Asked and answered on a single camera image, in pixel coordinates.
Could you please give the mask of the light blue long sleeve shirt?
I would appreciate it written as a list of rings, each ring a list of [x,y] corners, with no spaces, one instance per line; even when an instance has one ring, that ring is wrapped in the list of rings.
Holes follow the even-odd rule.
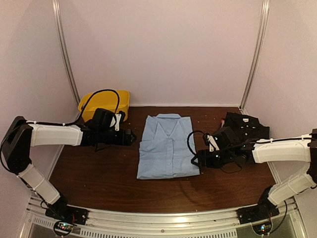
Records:
[[[137,179],[174,179],[198,176],[191,164],[195,142],[190,117],[179,114],[147,116],[139,147]]]

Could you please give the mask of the yellow plastic basket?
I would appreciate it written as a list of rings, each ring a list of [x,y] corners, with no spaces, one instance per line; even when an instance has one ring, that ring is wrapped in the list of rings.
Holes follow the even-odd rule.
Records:
[[[117,93],[119,95],[119,106],[116,113],[119,113],[119,111],[125,112],[124,121],[127,121],[130,102],[130,92],[126,90],[118,90]],[[117,95],[115,93],[110,91],[100,92],[90,99],[81,117],[83,121],[86,122],[92,119],[97,108],[103,108],[114,112],[116,106]]]

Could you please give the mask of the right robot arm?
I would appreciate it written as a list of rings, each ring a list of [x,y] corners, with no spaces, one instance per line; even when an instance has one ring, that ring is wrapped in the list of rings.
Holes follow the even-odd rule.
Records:
[[[306,166],[284,181],[264,190],[254,215],[264,219],[288,198],[317,186],[317,131],[293,138],[247,139],[242,142],[229,127],[222,127],[214,134],[204,134],[208,149],[193,153],[191,164],[201,168],[220,169],[228,163],[273,161],[300,161]]]

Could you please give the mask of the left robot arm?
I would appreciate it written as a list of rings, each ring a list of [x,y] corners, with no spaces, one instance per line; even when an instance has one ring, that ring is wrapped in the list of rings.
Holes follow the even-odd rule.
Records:
[[[136,135],[122,129],[125,113],[98,108],[91,119],[72,123],[36,122],[16,117],[0,146],[0,162],[37,193],[60,220],[71,216],[71,209],[62,194],[33,165],[30,149],[44,145],[70,145],[97,148],[99,144],[130,146]]]

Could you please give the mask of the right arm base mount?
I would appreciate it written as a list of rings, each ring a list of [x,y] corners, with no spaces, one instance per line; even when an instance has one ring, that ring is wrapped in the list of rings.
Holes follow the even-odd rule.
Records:
[[[238,209],[237,216],[240,224],[254,223],[262,220],[269,220],[273,216],[279,215],[276,207],[267,208],[265,206],[254,205]]]

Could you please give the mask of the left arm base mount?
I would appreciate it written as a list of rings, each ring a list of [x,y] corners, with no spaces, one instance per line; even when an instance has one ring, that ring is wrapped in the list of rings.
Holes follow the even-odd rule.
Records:
[[[85,225],[88,217],[88,210],[65,204],[48,206],[45,215],[69,224]]]

